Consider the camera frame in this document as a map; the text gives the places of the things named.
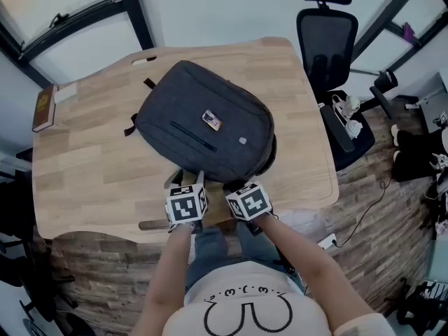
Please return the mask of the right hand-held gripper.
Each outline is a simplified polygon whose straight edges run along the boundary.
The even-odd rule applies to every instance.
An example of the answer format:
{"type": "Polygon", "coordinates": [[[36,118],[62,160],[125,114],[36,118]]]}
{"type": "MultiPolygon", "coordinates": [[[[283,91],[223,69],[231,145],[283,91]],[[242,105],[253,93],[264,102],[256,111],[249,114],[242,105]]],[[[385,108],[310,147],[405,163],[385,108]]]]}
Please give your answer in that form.
{"type": "Polygon", "coordinates": [[[233,218],[244,222],[252,233],[259,235],[262,229],[253,220],[268,214],[277,217],[265,189],[258,181],[233,181],[223,185],[226,202],[233,218]]]}

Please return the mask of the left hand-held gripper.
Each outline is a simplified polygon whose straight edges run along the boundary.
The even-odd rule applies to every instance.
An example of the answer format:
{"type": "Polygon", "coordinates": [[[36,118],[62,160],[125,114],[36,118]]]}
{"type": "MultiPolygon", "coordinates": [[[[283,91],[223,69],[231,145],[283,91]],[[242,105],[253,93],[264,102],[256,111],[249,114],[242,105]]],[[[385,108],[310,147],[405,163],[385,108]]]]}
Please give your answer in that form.
{"type": "Polygon", "coordinates": [[[165,212],[169,232],[178,225],[189,224],[192,232],[202,231],[202,219],[208,211],[208,199],[204,188],[204,172],[197,175],[195,184],[181,186],[183,170],[175,171],[164,183],[167,192],[165,212]]]}

